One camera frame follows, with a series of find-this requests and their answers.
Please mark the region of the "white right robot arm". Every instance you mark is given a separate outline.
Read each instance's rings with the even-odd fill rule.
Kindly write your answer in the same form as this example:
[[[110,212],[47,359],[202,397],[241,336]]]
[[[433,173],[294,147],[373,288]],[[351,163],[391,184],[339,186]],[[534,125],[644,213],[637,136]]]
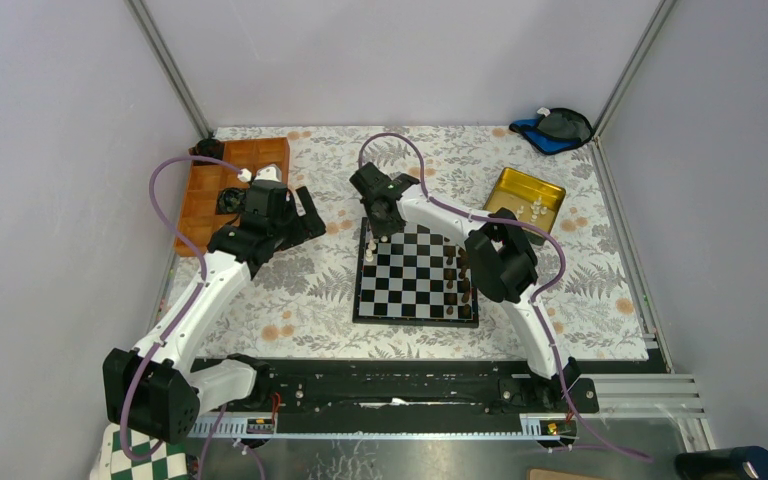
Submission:
[[[367,163],[350,177],[360,194],[373,236],[390,237],[408,223],[439,233],[465,249],[472,284],[507,314],[532,374],[542,377],[533,386],[535,402],[557,412],[573,398],[565,377],[569,356],[564,353],[539,298],[538,258],[522,225],[512,212],[466,210],[431,196],[419,179],[395,178]]]

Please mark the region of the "gold metal tin box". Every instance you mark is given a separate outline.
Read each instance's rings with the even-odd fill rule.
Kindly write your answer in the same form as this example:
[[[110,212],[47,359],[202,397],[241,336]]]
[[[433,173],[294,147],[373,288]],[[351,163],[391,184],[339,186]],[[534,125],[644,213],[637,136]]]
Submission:
[[[516,219],[550,233],[566,197],[563,187],[510,167],[500,173],[484,209],[511,211]]]

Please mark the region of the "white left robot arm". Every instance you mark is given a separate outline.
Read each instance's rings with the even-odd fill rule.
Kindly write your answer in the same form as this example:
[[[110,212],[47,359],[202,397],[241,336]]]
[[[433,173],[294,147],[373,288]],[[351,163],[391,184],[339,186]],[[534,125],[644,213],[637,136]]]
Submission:
[[[167,443],[178,443],[196,419],[236,401],[256,411],[269,401],[266,365],[243,354],[194,370],[208,328],[275,253],[324,235],[307,187],[254,180],[234,223],[211,237],[186,293],[129,351],[113,349],[102,372],[108,419]]]

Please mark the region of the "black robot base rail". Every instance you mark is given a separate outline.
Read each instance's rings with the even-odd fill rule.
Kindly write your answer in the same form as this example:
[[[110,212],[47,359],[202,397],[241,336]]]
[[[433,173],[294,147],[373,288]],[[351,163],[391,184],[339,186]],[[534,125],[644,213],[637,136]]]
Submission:
[[[280,434],[508,434],[520,418],[599,410],[575,368],[564,395],[523,361],[269,359],[254,393],[228,411],[263,413]]]

